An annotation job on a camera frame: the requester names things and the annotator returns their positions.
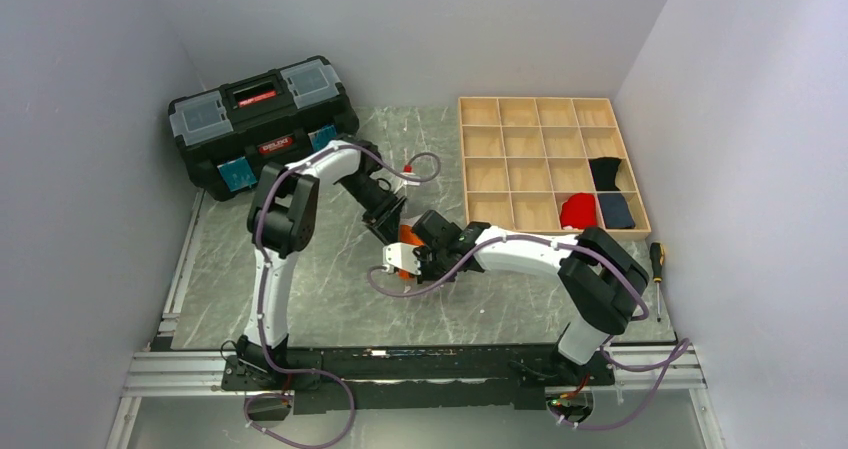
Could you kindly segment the orange underwear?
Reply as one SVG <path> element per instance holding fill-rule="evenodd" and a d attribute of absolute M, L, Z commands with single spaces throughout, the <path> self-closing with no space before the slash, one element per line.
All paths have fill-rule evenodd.
<path fill-rule="evenodd" d="M 410 218 L 404 218 L 400 221 L 399 225 L 399 241 L 405 244 L 411 244 L 414 246 L 423 245 L 422 240 L 412 232 L 412 227 L 414 224 L 420 219 L 420 215 L 416 215 Z M 416 276 L 411 274 L 405 270 L 398 269 L 398 276 L 405 281 L 414 281 Z"/>

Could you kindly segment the wooden compartment tray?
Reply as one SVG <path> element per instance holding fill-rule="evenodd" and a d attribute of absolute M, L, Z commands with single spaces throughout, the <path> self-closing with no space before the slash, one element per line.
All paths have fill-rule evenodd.
<path fill-rule="evenodd" d="M 505 229 L 571 235 L 560 204 L 575 193 L 595 196 L 598 225 L 621 241 L 652 232 L 620 126 L 605 98 L 462 97 L 459 106 L 465 214 Z M 589 160 L 623 160 L 616 183 L 636 222 L 607 229 Z"/>

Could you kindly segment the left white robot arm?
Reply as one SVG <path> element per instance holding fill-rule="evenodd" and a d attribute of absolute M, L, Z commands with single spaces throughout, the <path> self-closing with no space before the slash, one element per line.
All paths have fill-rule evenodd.
<path fill-rule="evenodd" d="M 406 198 L 372 177 L 385 167 L 377 145 L 342 136 L 304 159 L 262 169 L 247 219 L 256 258 L 252 314 L 236 342 L 239 362 L 261 388 L 275 388 L 287 375 L 293 272 L 314 234 L 321 188 L 341 185 L 361 206 L 366 228 L 381 243 L 399 240 Z"/>

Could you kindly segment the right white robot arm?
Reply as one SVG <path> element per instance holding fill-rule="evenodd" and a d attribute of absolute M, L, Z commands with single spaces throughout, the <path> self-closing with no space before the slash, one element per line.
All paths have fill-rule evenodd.
<path fill-rule="evenodd" d="M 574 236 L 540 236 L 487 222 L 462 228 L 429 210 L 411 226 L 421 245 L 421 282 L 452 281 L 458 272 L 509 272 L 553 281 L 566 291 L 577 315 L 566 324 L 551 357 L 557 380 L 585 376 L 600 346 L 634 319 L 649 274 L 608 232 L 596 226 Z"/>

